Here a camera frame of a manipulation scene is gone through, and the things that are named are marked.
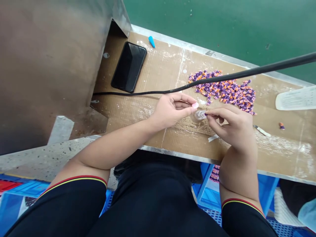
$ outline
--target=floor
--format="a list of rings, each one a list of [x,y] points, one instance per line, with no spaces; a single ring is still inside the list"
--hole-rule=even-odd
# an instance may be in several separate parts
[[[134,25],[256,65],[316,51],[314,0],[124,2]],[[280,72],[316,84],[315,63]]]

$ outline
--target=hand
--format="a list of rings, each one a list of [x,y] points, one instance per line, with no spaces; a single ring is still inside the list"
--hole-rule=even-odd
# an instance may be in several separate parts
[[[212,109],[206,112],[209,126],[225,142],[231,144],[237,151],[256,152],[257,144],[252,128],[252,115],[233,105]],[[219,125],[227,120],[229,124]]]
[[[180,119],[194,113],[192,107],[196,102],[191,96],[183,93],[164,94],[160,97],[156,109],[149,118],[160,130],[174,126]]]

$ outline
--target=metal panel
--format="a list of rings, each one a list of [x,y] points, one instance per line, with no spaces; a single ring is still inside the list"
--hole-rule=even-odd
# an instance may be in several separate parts
[[[128,35],[122,0],[0,0],[0,154],[46,145],[58,115],[84,119],[113,10]]]

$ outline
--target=black smartphone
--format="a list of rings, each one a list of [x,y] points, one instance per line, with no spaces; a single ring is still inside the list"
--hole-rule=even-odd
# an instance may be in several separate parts
[[[144,47],[126,42],[116,66],[111,86],[133,93],[147,50]]]

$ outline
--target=pile of small parts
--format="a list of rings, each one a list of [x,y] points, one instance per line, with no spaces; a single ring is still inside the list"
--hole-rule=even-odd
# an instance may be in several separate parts
[[[213,170],[212,170],[212,173],[211,173],[211,176],[210,176],[210,180],[212,180],[215,183],[219,183],[220,182],[220,178],[218,176],[219,173],[220,173],[220,166],[215,165]]]
[[[221,70],[215,70],[211,73],[199,71],[196,74],[191,74],[189,77],[189,83],[195,82],[196,80],[202,80],[211,77],[222,76]],[[214,99],[220,99],[220,102],[225,104],[233,104],[239,106],[239,108],[252,115],[257,115],[253,111],[253,103],[256,99],[256,92],[248,86],[251,80],[244,81],[242,85],[238,85],[236,80],[229,80],[223,82],[205,83],[194,86],[195,92],[200,92],[202,95],[207,97],[206,105],[212,103],[211,96]]]

